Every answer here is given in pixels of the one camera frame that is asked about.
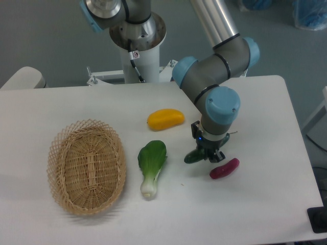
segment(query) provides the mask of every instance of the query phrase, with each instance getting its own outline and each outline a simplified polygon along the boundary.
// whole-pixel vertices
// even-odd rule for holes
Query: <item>blue joint cap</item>
[[[208,116],[220,125],[230,125],[236,119],[240,105],[239,95],[227,87],[212,89],[205,101]]]
[[[260,49],[257,43],[250,37],[243,38],[250,48],[250,62],[248,68],[254,66],[260,59]]]
[[[179,88],[182,87],[182,82],[186,73],[188,73],[188,70],[197,61],[198,60],[193,56],[188,56],[178,61],[178,63],[175,65],[172,76]]]
[[[102,32],[103,30],[101,29],[101,27],[96,23],[96,21],[93,19],[93,17],[91,16],[91,14],[89,13],[89,11],[87,10],[87,7],[84,3],[84,0],[80,1],[80,7],[83,11],[84,16],[86,17],[87,22],[91,25],[93,31],[95,33],[99,33]]]

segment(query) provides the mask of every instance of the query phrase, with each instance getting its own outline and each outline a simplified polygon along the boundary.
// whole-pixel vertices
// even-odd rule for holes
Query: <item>white vegetable stem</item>
[[[154,197],[155,194],[157,193],[157,178],[158,178],[159,172],[157,173],[157,175],[155,177],[150,176],[150,175],[144,177],[144,180],[141,184],[140,190],[141,190],[142,195],[145,198]]]

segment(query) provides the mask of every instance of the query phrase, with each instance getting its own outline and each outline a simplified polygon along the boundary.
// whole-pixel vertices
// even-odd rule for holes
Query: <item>white table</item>
[[[312,232],[307,208],[322,206],[291,101],[281,77],[231,79],[241,109],[226,159],[187,165],[196,146],[190,124],[200,113],[175,83],[0,91],[0,244],[263,244],[326,238]],[[148,129],[160,108],[185,114],[181,126]],[[121,198],[104,213],[78,217],[53,200],[46,168],[51,142],[83,119],[110,124],[126,151]],[[139,186],[140,149],[167,145],[156,199]],[[237,157],[239,168],[212,180],[209,171]]]

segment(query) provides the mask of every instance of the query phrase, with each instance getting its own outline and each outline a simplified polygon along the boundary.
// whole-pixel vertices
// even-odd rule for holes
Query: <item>cable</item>
[[[129,54],[131,54],[131,53],[132,53],[132,48],[131,48],[132,40],[131,40],[131,39],[128,39],[127,41],[128,41],[128,43],[127,43],[127,51],[128,51]],[[130,61],[131,61],[131,64],[132,64],[133,68],[135,69],[135,72],[136,72],[136,74],[137,74],[137,76],[138,76],[138,78],[139,78],[139,81],[140,81],[141,83],[144,83],[145,80],[144,80],[144,78],[141,76],[141,74],[139,73],[139,71],[138,71],[138,69],[137,69],[137,67],[136,67],[136,65],[135,65],[133,55],[131,55],[131,57],[130,57]]]
[[[306,137],[308,138],[309,141],[311,141],[312,144],[314,144],[315,146],[317,146],[319,149],[321,149],[324,152],[327,152],[327,150],[323,147],[321,147],[320,145],[318,145],[312,138],[310,138],[309,135],[306,134]]]

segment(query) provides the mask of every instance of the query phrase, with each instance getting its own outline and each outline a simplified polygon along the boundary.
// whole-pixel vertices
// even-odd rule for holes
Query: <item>basket rim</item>
[[[110,143],[112,150],[115,152],[115,155],[118,156],[115,160],[115,166],[118,172],[118,180],[116,187],[110,197],[103,202],[100,206],[94,208],[84,208],[80,207],[77,204],[74,204],[69,198],[69,194],[66,190],[65,184],[65,158],[69,148],[73,143],[85,135],[93,134],[95,137],[103,137],[99,135],[99,132],[107,133],[109,138],[116,140],[114,144]],[[121,140],[116,133],[116,131],[110,127],[108,124],[105,124],[101,121],[87,120],[87,121],[77,121],[75,124],[67,126],[65,129],[58,133],[55,137],[55,140],[52,142],[49,151],[48,158],[48,182],[50,184],[51,193],[55,201],[66,211],[74,214],[96,214],[104,209],[109,208],[120,196],[126,179],[126,163],[125,163],[125,153]]]

